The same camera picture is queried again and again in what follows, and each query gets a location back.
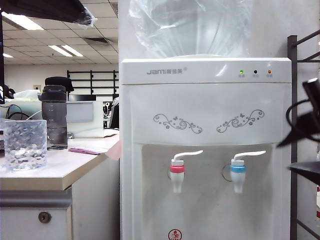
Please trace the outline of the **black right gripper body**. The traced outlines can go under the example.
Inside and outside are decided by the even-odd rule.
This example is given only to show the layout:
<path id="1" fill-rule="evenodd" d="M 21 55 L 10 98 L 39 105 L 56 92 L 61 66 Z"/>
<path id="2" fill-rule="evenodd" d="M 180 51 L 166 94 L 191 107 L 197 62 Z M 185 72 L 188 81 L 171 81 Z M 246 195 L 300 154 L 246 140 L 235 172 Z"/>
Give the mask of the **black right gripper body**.
<path id="1" fill-rule="evenodd" d="M 304 113 L 298 117 L 299 136 L 306 137 L 320 133 L 320 124 L 317 122 L 312 111 Z"/>

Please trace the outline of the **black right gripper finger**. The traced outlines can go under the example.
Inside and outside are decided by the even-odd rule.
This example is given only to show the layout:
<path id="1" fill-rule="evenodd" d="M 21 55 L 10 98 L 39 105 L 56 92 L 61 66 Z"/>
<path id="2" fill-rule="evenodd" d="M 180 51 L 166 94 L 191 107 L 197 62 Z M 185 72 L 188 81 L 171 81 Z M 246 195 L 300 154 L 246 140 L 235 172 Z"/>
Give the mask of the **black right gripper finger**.
<path id="1" fill-rule="evenodd" d="M 316 128 L 292 128 L 289 134 L 277 144 L 277 148 L 282 148 L 284 146 L 290 145 L 293 142 L 298 142 L 302 139 L 309 139 L 313 138 L 313 135 L 319 134 L 320 130 Z"/>
<path id="2" fill-rule="evenodd" d="M 320 180 L 320 162 L 319 161 L 309 161 L 309 162 L 295 162 L 289 167 L 294 173 L 305 177 L 310 181 Z"/>

